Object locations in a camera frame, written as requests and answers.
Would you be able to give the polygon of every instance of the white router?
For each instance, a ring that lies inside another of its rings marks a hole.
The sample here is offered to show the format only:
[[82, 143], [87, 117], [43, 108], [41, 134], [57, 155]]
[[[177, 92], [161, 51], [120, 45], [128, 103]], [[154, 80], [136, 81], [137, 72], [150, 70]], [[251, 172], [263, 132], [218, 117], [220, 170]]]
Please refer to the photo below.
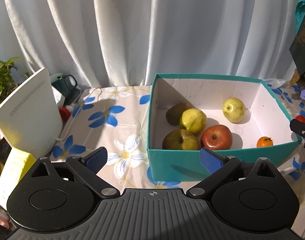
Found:
[[0, 131], [6, 141], [36, 159], [52, 150], [62, 128], [46, 68], [34, 73], [0, 104]]

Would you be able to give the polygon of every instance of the floral tablecloth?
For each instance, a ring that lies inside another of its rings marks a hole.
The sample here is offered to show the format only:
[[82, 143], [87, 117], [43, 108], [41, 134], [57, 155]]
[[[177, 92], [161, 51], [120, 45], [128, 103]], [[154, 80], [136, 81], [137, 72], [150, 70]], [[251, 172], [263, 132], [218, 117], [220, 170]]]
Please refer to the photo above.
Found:
[[[267, 80], [292, 117], [305, 116], [300, 88], [289, 88], [286, 81]], [[121, 192], [127, 188], [176, 188], [186, 191], [197, 182], [153, 181], [147, 156], [146, 139], [151, 86], [113, 87], [85, 91], [51, 154], [52, 161], [71, 155], [85, 156], [100, 146], [108, 150], [108, 161], [97, 174]], [[297, 149], [278, 168], [300, 200], [300, 211], [293, 230], [305, 238], [305, 149]]]

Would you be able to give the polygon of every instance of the yellow block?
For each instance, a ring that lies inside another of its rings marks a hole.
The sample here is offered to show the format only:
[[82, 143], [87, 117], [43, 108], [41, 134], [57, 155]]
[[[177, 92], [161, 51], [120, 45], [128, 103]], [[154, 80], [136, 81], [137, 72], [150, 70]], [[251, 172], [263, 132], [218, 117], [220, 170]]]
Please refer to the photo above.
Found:
[[15, 148], [11, 149], [0, 175], [0, 205], [4, 209], [9, 195], [35, 161], [31, 154]]

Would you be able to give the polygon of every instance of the mug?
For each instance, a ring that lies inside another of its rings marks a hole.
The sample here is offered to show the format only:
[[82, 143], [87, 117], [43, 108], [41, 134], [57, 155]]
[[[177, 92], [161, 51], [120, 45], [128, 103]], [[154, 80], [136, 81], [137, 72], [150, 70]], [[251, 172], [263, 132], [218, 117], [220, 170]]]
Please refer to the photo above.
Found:
[[[75, 84], [72, 85], [68, 77], [72, 77]], [[64, 97], [68, 97], [70, 92], [77, 87], [77, 81], [73, 75], [58, 73], [50, 77], [51, 85], [58, 90]]]

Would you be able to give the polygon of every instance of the white curtain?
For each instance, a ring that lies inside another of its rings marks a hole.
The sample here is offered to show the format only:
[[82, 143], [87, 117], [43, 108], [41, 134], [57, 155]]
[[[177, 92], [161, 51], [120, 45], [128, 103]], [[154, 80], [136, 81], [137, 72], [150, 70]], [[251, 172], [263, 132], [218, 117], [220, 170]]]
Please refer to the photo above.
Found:
[[155, 73], [289, 78], [298, 0], [5, 0], [32, 71], [82, 87], [149, 85]]

